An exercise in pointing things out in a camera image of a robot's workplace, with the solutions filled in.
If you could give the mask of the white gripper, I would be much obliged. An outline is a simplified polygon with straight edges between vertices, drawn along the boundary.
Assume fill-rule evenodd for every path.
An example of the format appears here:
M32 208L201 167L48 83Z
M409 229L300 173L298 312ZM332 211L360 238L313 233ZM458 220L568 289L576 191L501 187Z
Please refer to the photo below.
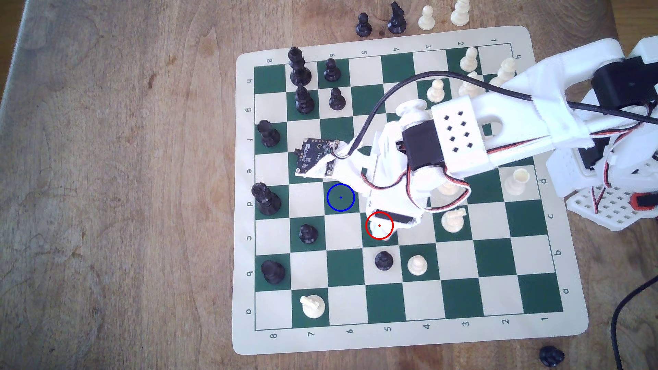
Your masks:
M432 119L401 119L387 123L374 136L373 165L361 178L366 185L366 229L410 229L425 213L456 208L456 199L430 207L431 192L444 184L456 189L448 175Z

